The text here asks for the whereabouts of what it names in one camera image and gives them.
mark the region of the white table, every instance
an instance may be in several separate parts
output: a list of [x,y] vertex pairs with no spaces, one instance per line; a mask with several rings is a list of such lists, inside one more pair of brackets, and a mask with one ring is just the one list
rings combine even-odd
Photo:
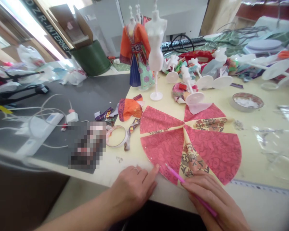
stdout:
[[[162,100],[157,102],[150,100],[150,94],[154,91],[154,88],[145,92],[140,92],[137,88],[131,88],[127,98],[142,94],[145,101],[144,109],[147,105],[150,105],[183,121],[185,105],[179,105],[174,102],[171,97],[173,84],[167,84],[164,76],[164,74],[159,74],[160,78],[158,79],[159,91],[164,95]],[[289,105],[289,88],[268,92],[260,88],[262,82],[261,78],[252,80],[243,84],[243,90],[229,87],[224,90],[204,91],[205,102],[215,103],[226,116],[234,117],[244,125],[245,130],[237,131],[242,147],[242,164],[235,179],[289,189],[288,182],[281,181],[266,169],[267,159],[261,154],[260,146],[251,128],[252,126],[257,126],[289,130],[288,121],[283,119],[281,115],[273,113],[276,110],[276,105]],[[242,84],[242,81],[235,77],[234,83]],[[228,99],[238,92],[247,92],[259,96],[264,101],[265,106],[253,113],[244,113],[233,109],[229,105]],[[126,122],[117,120],[116,125],[122,125],[128,129],[133,119],[132,117]],[[116,157],[121,157],[123,161],[119,163]],[[136,128],[131,136],[130,151],[125,152],[123,147],[117,149],[106,147],[106,152],[103,154],[99,168],[95,170],[94,174],[68,169],[34,158],[29,158],[29,162],[108,187],[113,184],[120,171],[129,165],[138,164],[147,170],[153,167],[142,149],[139,128]],[[158,185],[150,198],[151,200],[196,213],[186,191],[167,181],[161,174],[158,175],[157,182]],[[289,227],[289,196],[234,184],[228,184],[225,186],[225,190],[242,209],[252,230],[287,230],[287,227]]]

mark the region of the ruler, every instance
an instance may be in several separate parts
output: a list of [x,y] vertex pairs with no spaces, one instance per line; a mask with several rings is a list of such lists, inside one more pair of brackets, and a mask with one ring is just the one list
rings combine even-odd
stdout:
[[272,193],[279,193],[282,195],[289,196],[289,190],[287,189],[282,189],[282,188],[277,188],[277,187],[272,187],[272,186],[267,186],[263,184],[255,184],[247,181],[242,181],[242,180],[232,180],[230,181],[231,184],[236,184],[236,185],[241,185],[249,188],[254,188],[254,189],[259,189],[263,191],[268,191]]

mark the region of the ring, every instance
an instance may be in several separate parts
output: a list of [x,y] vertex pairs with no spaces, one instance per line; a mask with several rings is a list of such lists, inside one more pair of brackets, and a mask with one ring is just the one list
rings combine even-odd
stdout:
[[138,173],[140,172],[137,168],[133,168],[133,169],[136,169]]

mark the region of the small bowl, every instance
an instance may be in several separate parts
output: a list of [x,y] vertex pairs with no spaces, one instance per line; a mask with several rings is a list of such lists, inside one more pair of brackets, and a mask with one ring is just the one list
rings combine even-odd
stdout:
[[[241,104],[239,104],[237,102],[238,99],[250,100],[250,101],[255,102],[256,104],[258,104],[258,106],[256,106],[256,107],[243,106],[243,105],[241,105]],[[240,93],[234,94],[232,96],[232,98],[229,100],[229,103],[234,109],[237,109],[238,111],[242,111],[242,112],[252,112],[252,111],[260,109],[260,108],[262,108],[264,106],[264,102],[258,96],[255,96],[255,95],[249,94],[249,93],[244,93],[244,92],[240,92]]]

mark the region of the gray table surface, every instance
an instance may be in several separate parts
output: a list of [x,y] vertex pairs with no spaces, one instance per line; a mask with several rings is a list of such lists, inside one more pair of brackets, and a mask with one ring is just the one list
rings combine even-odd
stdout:
[[[78,114],[79,121],[88,120],[95,121],[94,113],[101,111],[103,113],[109,107],[116,108],[120,99],[125,98],[129,89],[129,74],[91,77],[86,79],[82,86],[61,85],[58,81],[44,83],[50,89],[46,95],[37,95],[29,99],[17,102],[18,107],[40,107],[43,102],[54,94],[65,95],[72,103],[72,107]],[[23,93],[16,94],[13,98],[23,96]],[[47,108],[58,108],[68,114],[69,102],[63,96],[55,96],[46,106]],[[17,112],[19,116],[30,116],[34,110],[22,110]],[[3,121],[3,114],[0,112],[0,128],[1,127],[20,127],[20,122]],[[50,136],[46,139],[45,144],[50,146],[68,145],[70,139],[69,132],[61,131],[61,127],[56,127]],[[14,135],[10,130],[0,131],[0,148],[15,152],[27,140],[25,137]],[[67,166],[68,158],[71,155],[71,149],[60,148],[51,149],[41,146],[33,156],[36,159]],[[81,169],[81,171],[93,173],[94,169]]]

